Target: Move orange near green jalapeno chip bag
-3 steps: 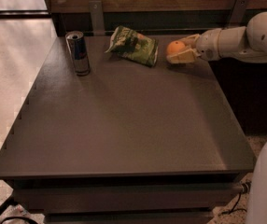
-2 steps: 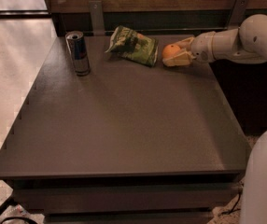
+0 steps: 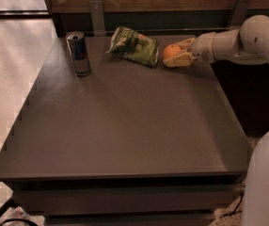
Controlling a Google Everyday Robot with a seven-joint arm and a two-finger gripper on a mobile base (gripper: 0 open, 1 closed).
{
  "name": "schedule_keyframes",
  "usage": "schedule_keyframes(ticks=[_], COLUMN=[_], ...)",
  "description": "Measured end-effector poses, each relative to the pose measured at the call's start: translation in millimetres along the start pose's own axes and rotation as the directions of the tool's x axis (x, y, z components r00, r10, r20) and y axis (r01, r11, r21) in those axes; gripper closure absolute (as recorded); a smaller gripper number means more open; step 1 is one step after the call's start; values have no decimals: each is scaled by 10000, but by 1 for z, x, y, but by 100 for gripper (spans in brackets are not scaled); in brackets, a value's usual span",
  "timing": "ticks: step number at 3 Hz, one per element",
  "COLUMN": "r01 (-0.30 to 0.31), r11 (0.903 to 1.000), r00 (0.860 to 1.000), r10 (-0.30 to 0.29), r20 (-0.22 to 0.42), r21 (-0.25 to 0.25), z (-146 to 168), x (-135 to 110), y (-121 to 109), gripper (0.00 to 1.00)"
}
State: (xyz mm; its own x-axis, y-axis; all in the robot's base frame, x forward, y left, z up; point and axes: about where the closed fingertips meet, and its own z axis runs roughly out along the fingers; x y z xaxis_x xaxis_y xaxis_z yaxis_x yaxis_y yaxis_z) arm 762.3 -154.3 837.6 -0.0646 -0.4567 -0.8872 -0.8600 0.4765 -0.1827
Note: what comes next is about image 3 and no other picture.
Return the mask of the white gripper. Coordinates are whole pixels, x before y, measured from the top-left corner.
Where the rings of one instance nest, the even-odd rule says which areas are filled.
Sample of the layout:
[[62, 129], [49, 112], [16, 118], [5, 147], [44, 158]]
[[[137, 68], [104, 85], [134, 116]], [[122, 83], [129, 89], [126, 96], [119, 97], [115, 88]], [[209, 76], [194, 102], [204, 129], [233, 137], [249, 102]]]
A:
[[163, 60], [164, 64], [168, 68], [174, 67], [186, 67], [190, 66], [196, 59], [198, 63], [214, 63], [216, 62], [214, 56], [214, 37], [216, 33], [202, 34], [197, 38], [189, 38], [177, 42], [177, 45], [186, 51], [179, 55], [172, 56]]

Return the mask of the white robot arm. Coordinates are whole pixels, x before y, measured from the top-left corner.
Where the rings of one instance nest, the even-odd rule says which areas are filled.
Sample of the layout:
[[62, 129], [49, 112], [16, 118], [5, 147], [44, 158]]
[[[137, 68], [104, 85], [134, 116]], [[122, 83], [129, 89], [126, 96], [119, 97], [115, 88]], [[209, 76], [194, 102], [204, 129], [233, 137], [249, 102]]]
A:
[[[254, 15], [237, 28], [169, 44], [162, 52], [168, 68], [229, 61], [269, 66], [269, 17]], [[245, 178], [241, 226], [269, 226], [269, 131], [256, 144]]]

